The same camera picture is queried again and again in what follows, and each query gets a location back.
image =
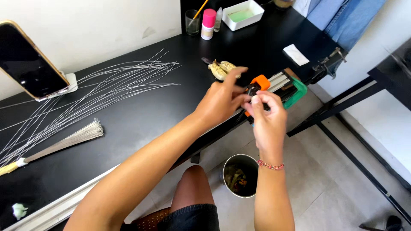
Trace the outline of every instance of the metal trash can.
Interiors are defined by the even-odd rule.
[[[220,180],[234,195],[249,198],[256,194],[258,163],[251,156],[237,154],[230,157],[222,171]]]

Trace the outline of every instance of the person's arm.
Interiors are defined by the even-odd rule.
[[[230,72],[213,83],[196,110],[120,164],[84,197],[65,231],[119,230],[127,215],[149,194],[180,155],[204,132],[225,121],[249,97]]]
[[[270,111],[264,110],[263,102],[269,105]],[[258,91],[252,104],[243,104],[243,107],[254,117],[254,136],[261,160],[273,166],[283,163],[287,112],[281,98],[267,91]],[[284,169],[259,167],[254,227],[257,231],[295,230]]]

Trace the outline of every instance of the black shorts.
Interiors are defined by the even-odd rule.
[[[198,204],[170,213],[157,224],[159,231],[218,231],[217,207],[213,204]]]

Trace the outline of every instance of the colorful string bracelet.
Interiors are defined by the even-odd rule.
[[[280,169],[284,168],[284,163],[282,163],[282,164],[280,164],[280,165],[277,165],[277,166],[273,166],[273,165],[269,165],[269,164],[265,163],[265,162],[262,161],[261,159],[259,159],[259,160],[257,161],[257,163],[258,163],[260,166],[264,166],[264,167],[267,167],[267,168],[269,168],[269,169],[274,169],[274,170],[280,170]]]

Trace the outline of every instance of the pink cap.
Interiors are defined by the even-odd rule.
[[[204,10],[203,25],[208,28],[212,28],[215,24],[215,15],[217,13],[213,9]]]

